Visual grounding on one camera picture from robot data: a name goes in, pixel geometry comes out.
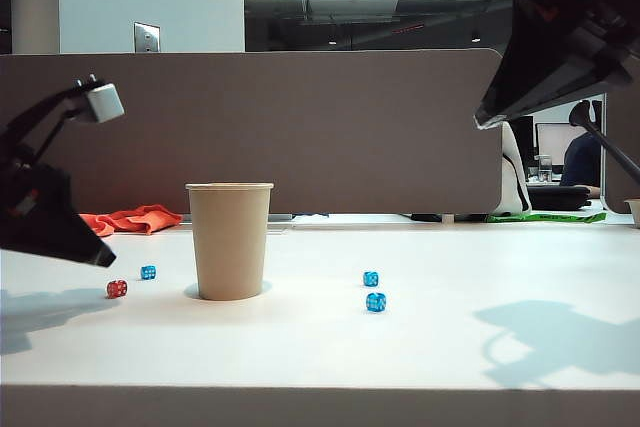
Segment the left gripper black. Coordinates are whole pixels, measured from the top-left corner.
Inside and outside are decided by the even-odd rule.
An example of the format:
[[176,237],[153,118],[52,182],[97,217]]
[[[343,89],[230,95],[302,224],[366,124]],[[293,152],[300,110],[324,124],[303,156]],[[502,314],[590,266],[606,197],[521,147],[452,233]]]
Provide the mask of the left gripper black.
[[74,212],[70,175],[1,145],[1,248],[108,268],[116,254]]

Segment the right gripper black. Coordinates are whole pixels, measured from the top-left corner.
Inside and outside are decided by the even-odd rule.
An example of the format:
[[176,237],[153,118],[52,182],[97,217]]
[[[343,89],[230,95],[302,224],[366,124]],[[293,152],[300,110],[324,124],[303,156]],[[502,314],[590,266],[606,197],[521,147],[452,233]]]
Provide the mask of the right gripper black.
[[630,86],[622,64],[638,39],[639,29],[603,3],[555,8],[515,0],[509,43],[474,113],[477,127]]

